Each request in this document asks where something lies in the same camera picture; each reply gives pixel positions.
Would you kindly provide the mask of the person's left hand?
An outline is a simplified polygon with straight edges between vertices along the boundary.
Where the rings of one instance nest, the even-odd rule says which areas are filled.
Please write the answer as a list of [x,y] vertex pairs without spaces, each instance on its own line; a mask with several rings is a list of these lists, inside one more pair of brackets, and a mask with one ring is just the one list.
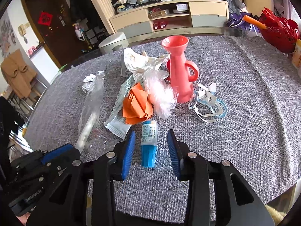
[[31,214],[31,213],[28,212],[28,213],[26,213],[26,214],[24,214],[24,215],[22,215],[22,216],[18,216],[17,218],[19,219],[19,221],[20,221],[23,225],[26,225],[26,224],[27,224],[27,220],[28,220],[30,214]]

